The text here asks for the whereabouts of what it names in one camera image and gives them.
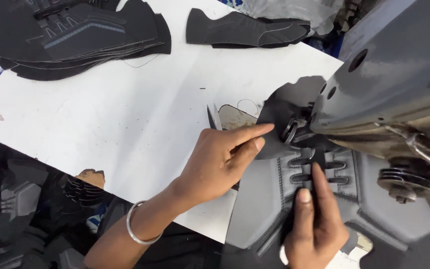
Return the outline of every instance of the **hand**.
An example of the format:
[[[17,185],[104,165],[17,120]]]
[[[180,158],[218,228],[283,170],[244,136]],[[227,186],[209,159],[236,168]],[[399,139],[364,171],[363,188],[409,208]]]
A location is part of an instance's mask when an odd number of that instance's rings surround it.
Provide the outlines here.
[[[213,200],[235,185],[265,144],[261,138],[273,124],[254,125],[230,131],[205,129],[182,174],[172,186],[190,206]]]
[[[326,176],[317,163],[312,168],[320,222],[314,227],[310,191],[301,189],[295,202],[293,230],[285,239],[285,253],[291,269],[324,269],[349,237]]]

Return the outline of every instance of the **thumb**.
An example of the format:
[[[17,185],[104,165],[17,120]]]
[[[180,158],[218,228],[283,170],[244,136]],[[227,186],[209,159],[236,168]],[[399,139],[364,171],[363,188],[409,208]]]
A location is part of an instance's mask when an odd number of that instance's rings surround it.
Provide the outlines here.
[[[293,239],[313,244],[313,199],[308,189],[301,189],[296,196]]]
[[[264,145],[265,139],[262,137],[248,140],[230,159],[228,170],[241,178],[245,169],[247,169],[248,165],[253,161]]]

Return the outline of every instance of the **white work surface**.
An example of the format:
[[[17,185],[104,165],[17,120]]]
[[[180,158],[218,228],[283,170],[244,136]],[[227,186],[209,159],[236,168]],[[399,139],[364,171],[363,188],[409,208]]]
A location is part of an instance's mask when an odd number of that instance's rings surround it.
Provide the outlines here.
[[[302,76],[327,80],[342,65],[302,43],[277,49],[187,44],[192,8],[211,19],[234,10],[216,0],[147,2],[169,25],[171,55],[111,61],[53,82],[5,71],[0,142],[71,175],[103,170],[107,192],[130,202],[146,200],[181,173],[200,131],[209,126],[207,104],[237,107],[249,99],[262,105],[283,84]],[[251,101],[238,107],[256,116]],[[235,198],[230,190],[175,222],[224,243]]]

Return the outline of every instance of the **fingernail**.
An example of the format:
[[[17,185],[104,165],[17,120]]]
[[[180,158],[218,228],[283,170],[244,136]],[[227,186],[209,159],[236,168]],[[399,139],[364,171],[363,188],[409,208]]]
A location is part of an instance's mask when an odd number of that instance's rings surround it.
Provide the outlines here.
[[[258,151],[260,151],[264,145],[265,145],[265,138],[259,137],[255,139],[255,146],[257,146]]]
[[[311,193],[308,189],[301,189],[298,192],[298,201],[300,202],[309,202],[311,201]]]

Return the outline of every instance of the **bracelet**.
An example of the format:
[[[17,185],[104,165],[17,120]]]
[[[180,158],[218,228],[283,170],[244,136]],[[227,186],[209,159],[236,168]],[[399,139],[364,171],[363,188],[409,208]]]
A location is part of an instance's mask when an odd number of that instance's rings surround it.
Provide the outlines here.
[[[146,201],[140,201],[138,203],[135,203],[130,208],[130,210],[128,211],[128,213],[127,213],[127,220],[126,220],[127,231],[128,231],[128,234],[130,235],[130,237],[132,237],[132,239],[134,239],[135,242],[137,242],[137,243],[139,243],[141,245],[152,245],[153,243],[157,242],[160,239],[160,237],[162,236],[162,233],[156,239],[154,239],[152,241],[146,242],[146,241],[142,241],[142,240],[138,239],[137,236],[135,236],[135,234],[132,232],[132,229],[130,228],[130,216],[132,215],[132,211],[134,211],[134,209],[136,209],[139,205],[141,205],[141,204],[143,204],[145,202]]]

